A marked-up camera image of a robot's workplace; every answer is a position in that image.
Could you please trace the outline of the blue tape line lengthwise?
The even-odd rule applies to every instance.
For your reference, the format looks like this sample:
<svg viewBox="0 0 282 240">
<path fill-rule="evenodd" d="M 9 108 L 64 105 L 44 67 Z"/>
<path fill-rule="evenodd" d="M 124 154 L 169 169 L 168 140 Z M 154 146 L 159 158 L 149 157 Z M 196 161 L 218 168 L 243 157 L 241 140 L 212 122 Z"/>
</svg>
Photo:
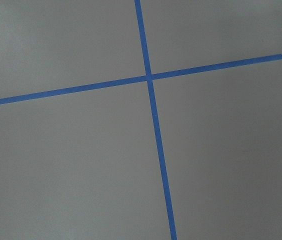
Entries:
<svg viewBox="0 0 282 240">
<path fill-rule="evenodd" d="M 148 44 L 147 44 L 147 36 L 146 36 L 146 30 L 145 30 L 145 25 L 144 25 L 141 1 L 135 0 L 134 5 L 135 5 L 135 11 L 136 11 L 136 17 L 137 17 L 137 23 L 138 23 L 143 64 L 144 64 L 146 84 L 147 84 L 148 95 L 149 95 L 149 103 L 150 103 L 150 109 L 151 109 L 151 115 L 152 115 L 156 148 L 157 148 L 157 153 L 158 153 L 158 160 L 159 160 L 162 187 L 163 187 L 165 206 L 166 206 L 166 212 L 167 212 L 167 218 L 168 218 L 170 238 L 172 240 L 177 240 L 178 237 L 177 237 L 177 230 L 176 230 L 176 225 L 175 225 L 173 203 L 172 203 L 172 198 L 171 198 L 169 177 L 168 177 L 168 172 L 167 172 L 167 165 L 166 165 L 166 159 L 165 159 L 165 153 L 164 153 L 164 147 L 163 147 L 163 141 L 162 141 L 160 121 L 159 121 L 159 115 L 158 115 L 158 109 L 157 109 L 156 94 L 155 94 L 155 88 L 154 88 L 154 80 L 153 80 L 152 69 L 151 69 L 151 62 L 150 62 L 150 56 L 149 56 L 149 50 L 148 50 Z"/>
</svg>

